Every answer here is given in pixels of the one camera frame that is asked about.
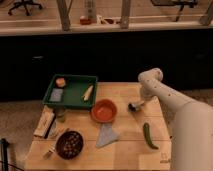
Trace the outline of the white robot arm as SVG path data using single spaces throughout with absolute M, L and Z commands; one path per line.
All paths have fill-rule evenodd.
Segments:
M 213 107 L 162 83 L 153 68 L 139 74 L 144 99 L 157 96 L 174 113 L 170 171 L 213 171 Z

